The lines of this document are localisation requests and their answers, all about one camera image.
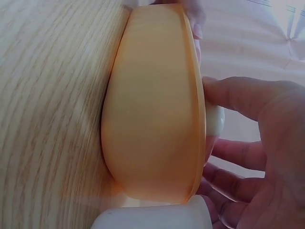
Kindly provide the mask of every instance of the orange container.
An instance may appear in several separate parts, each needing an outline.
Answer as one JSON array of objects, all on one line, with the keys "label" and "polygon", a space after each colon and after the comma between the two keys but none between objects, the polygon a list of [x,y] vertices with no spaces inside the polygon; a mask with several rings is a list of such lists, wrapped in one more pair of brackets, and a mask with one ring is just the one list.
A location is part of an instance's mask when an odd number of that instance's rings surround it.
[{"label": "orange container", "polygon": [[136,8],[102,112],[103,154],[116,182],[132,198],[185,203],[199,187],[222,125],[223,110],[206,107],[182,6]]}]

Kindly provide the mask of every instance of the wood grain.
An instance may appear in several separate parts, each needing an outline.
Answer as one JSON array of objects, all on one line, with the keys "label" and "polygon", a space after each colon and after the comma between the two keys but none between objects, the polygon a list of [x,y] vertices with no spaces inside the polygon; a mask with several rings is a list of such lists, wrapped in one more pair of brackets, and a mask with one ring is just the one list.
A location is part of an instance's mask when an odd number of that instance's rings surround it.
[{"label": "wood grain", "polygon": [[0,1],[0,227],[84,229],[122,204],[100,113],[122,0]]}]

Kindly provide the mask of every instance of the fingernail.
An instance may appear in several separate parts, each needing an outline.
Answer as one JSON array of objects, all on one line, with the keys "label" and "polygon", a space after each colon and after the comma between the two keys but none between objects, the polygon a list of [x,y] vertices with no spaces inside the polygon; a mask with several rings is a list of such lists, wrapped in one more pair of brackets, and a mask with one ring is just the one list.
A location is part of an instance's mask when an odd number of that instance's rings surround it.
[{"label": "fingernail", "polygon": [[194,35],[196,37],[198,37],[199,39],[203,38],[202,28],[198,23],[194,25],[193,30],[194,30]]}]

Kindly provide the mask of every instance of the finger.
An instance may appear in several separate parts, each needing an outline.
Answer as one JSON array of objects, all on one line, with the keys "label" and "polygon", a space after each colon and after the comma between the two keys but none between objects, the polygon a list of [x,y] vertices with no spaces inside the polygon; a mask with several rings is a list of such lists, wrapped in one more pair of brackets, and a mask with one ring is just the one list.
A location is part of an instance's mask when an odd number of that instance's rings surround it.
[{"label": "finger", "polygon": [[217,210],[215,208],[214,203],[210,200],[210,198],[208,198],[207,196],[203,196],[205,200],[205,203],[209,209],[209,213],[210,213],[210,217],[211,217],[211,222],[212,224],[216,223],[217,221],[219,221],[219,217],[218,217],[218,213]]},{"label": "finger", "polygon": [[205,23],[206,19],[206,15],[203,10],[203,1],[181,0],[181,3],[190,21],[194,38],[201,40],[203,38],[203,24]]},{"label": "finger", "polygon": [[267,156],[261,142],[239,142],[219,139],[212,155],[244,168],[265,171]]},{"label": "finger", "polygon": [[220,220],[213,224],[213,229],[228,229]]},{"label": "finger", "polygon": [[203,86],[211,103],[238,111],[255,121],[269,102],[280,94],[301,87],[288,81],[268,82],[247,77],[219,81],[203,78]]},{"label": "finger", "polygon": [[207,196],[214,203],[219,218],[224,225],[231,228],[237,227],[247,204],[231,201],[229,198],[213,189],[205,179],[202,179],[197,193]]},{"label": "finger", "polygon": [[226,229],[227,227],[220,221],[218,217],[218,212],[215,208],[214,203],[207,196],[202,197],[204,198],[205,203],[208,206],[213,229]]},{"label": "finger", "polygon": [[229,198],[245,203],[250,203],[263,182],[261,178],[240,178],[210,163],[204,167],[203,176],[213,187]]}]

